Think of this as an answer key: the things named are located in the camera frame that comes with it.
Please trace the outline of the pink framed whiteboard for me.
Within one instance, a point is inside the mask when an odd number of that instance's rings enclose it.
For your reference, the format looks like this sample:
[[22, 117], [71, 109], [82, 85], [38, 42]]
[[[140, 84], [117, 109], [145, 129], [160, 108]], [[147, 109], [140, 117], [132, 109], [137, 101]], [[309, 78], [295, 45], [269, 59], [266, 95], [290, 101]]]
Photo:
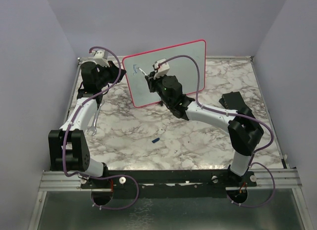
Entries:
[[206, 79], [206, 46], [206, 41], [200, 39], [124, 57], [122, 64], [126, 70], [126, 80], [133, 106], [141, 108], [160, 101], [157, 93], [149, 91], [144, 75], [138, 70], [138, 67], [145, 71], [146, 74], [149, 74], [154, 70], [154, 63], [163, 58], [168, 59], [178, 55], [187, 55], [193, 58], [199, 67], [199, 75], [194, 63], [184, 57], [169, 61], [170, 70], [167, 74], [177, 77], [178, 81], [182, 84], [183, 93], [185, 94], [196, 92], [198, 78], [200, 79], [199, 90], [204, 90]]

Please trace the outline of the blue marker cap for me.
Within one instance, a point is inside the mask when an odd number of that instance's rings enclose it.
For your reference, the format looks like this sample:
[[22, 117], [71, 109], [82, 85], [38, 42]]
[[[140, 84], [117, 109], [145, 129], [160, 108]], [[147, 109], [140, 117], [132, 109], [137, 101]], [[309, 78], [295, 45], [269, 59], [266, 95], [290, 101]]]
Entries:
[[160, 141], [160, 138], [156, 138], [156, 139], [152, 140], [152, 143], [156, 143], [158, 141]]

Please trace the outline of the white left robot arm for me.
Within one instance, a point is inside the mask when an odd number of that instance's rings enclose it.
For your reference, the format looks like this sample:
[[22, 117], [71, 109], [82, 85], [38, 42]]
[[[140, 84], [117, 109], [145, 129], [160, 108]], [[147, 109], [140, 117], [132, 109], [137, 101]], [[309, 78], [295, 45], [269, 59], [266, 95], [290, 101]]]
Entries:
[[109, 183], [106, 164], [90, 156], [85, 130], [91, 118], [100, 112], [104, 94], [119, 83], [126, 71], [112, 61], [105, 66], [87, 61], [80, 65], [82, 87], [78, 90], [77, 103], [67, 121], [48, 134], [52, 171], [63, 171], [68, 177], [77, 173], [92, 176], [97, 187]]

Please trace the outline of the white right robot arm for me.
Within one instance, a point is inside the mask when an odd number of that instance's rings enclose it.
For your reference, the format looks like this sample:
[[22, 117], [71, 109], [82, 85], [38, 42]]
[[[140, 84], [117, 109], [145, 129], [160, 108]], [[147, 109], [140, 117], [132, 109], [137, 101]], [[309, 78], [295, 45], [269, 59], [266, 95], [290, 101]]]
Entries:
[[243, 107], [239, 111], [203, 107], [197, 104], [195, 99], [183, 94], [182, 85], [176, 76], [154, 76], [155, 72], [145, 76], [149, 91], [157, 93], [175, 117], [203, 122], [229, 135], [235, 153], [227, 179], [234, 186], [243, 183], [252, 154], [264, 133], [260, 124], [255, 121], [252, 111], [248, 107]]

